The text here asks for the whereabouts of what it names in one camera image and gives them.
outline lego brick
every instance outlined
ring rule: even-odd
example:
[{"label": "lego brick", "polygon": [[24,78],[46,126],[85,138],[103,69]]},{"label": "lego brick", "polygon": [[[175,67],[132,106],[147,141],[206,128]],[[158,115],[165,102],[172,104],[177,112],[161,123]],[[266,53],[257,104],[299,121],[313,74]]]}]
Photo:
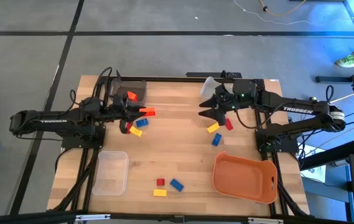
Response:
[{"label": "lego brick", "polygon": [[133,123],[132,122],[128,122],[127,123],[127,126],[126,126],[126,129],[127,129],[127,134],[129,134],[130,133],[130,131],[129,131],[129,129],[131,128],[131,126],[133,125]]},{"label": "lego brick", "polygon": [[141,137],[142,135],[142,131],[139,129],[136,129],[134,126],[131,126],[131,128],[129,129],[129,131],[133,134],[135,134],[138,137]]},{"label": "lego brick", "polygon": [[162,189],[154,189],[153,190],[153,196],[166,197],[167,196],[167,191],[166,190],[162,190]]},{"label": "lego brick", "polygon": [[221,137],[222,137],[221,134],[216,133],[215,136],[214,136],[212,145],[213,145],[213,146],[218,146],[218,144],[219,144],[220,141],[221,141]]},{"label": "lego brick", "polygon": [[131,91],[127,91],[127,95],[128,95],[129,100],[134,101],[134,102],[138,102],[137,94],[135,94]]},{"label": "lego brick", "polygon": [[173,186],[175,189],[177,189],[179,192],[182,191],[182,189],[184,189],[184,186],[178,182],[178,180],[172,179],[170,182],[170,185]]},{"label": "lego brick", "polygon": [[137,124],[137,128],[140,128],[142,126],[146,126],[149,124],[149,122],[147,121],[147,119],[141,119],[139,121],[136,121],[136,124]]},{"label": "lego brick", "polygon": [[156,184],[157,186],[164,186],[164,179],[157,179]]},{"label": "lego brick", "polygon": [[225,126],[226,126],[227,130],[229,130],[229,131],[231,131],[231,130],[233,129],[232,123],[231,123],[231,121],[229,120],[229,118],[227,118],[227,119],[225,120]]},{"label": "lego brick", "polygon": [[154,108],[142,108],[139,112],[146,112],[144,116],[156,116],[156,111]]},{"label": "lego brick", "polygon": [[218,128],[220,128],[220,125],[219,125],[218,122],[217,122],[217,123],[211,125],[210,127],[208,127],[208,128],[207,128],[207,131],[208,131],[209,133],[212,133],[212,132],[216,131]]}]

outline wooden tabletop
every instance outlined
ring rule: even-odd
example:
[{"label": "wooden tabletop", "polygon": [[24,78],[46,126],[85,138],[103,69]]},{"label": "wooden tabletop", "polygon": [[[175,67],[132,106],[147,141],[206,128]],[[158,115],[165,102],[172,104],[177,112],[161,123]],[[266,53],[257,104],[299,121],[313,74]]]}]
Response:
[{"label": "wooden tabletop", "polygon": [[[77,101],[91,95],[96,79],[96,76],[81,77]],[[267,91],[281,95],[278,80],[264,82]],[[148,118],[148,126],[140,128],[143,130],[140,138],[132,134],[121,134],[118,121],[106,124],[102,151],[127,153],[127,186],[125,193],[120,196],[92,194],[90,212],[270,215],[266,204],[222,195],[213,188],[213,163],[219,152],[226,151],[233,156],[257,161],[261,160],[261,156],[256,149],[254,130],[242,127],[233,112],[226,115],[232,122],[233,130],[228,131],[222,126],[217,130],[222,135],[220,145],[212,146],[215,133],[208,134],[207,128],[215,121],[197,114],[203,110],[198,107],[202,102],[201,88],[202,83],[148,82],[146,106],[154,107],[157,115]],[[239,114],[245,124],[256,125],[253,110],[239,110]],[[271,121],[285,124],[287,113],[276,112]],[[48,208],[58,205],[75,183],[81,154],[81,149],[73,149],[59,160]],[[300,208],[309,213],[297,161],[288,153],[279,153],[278,156],[285,188]],[[156,186],[158,178],[165,178],[164,187]],[[182,192],[169,185],[173,178],[185,186]],[[154,197],[154,189],[166,189],[167,197]],[[280,213],[279,199],[275,204]]]}]

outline gray floor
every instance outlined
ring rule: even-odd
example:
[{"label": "gray floor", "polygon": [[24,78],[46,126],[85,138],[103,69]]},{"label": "gray floor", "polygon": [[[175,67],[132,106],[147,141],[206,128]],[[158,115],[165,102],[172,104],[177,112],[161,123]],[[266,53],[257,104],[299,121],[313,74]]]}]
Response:
[{"label": "gray floor", "polygon": [[[77,2],[0,1],[0,30],[69,30]],[[348,17],[342,3],[308,2],[288,17],[275,18],[264,14],[257,1],[236,2],[264,19],[279,22],[320,24]],[[298,4],[288,0],[267,3],[276,12]],[[86,1],[77,29],[354,31],[354,26],[347,20],[327,26],[274,25],[245,13],[233,1],[96,0]],[[9,117],[20,110],[42,109],[64,43],[65,37],[0,37],[0,215],[7,213],[30,144],[11,136]],[[315,84],[314,77],[354,74],[354,68],[333,64],[353,50],[351,37],[75,37],[53,109],[65,110],[70,105],[68,92],[77,88],[80,75],[97,75],[109,65],[122,75],[144,76],[182,77],[186,72],[225,69],[247,78],[279,79],[287,97],[324,100],[326,85]],[[334,98],[352,93],[349,85],[335,85],[335,89]],[[354,111],[353,98],[338,105],[346,113]],[[330,137],[322,133],[309,144],[317,146]],[[354,139],[354,132],[325,148],[349,139]],[[59,148],[59,142],[42,143],[21,212],[45,210]]]}]

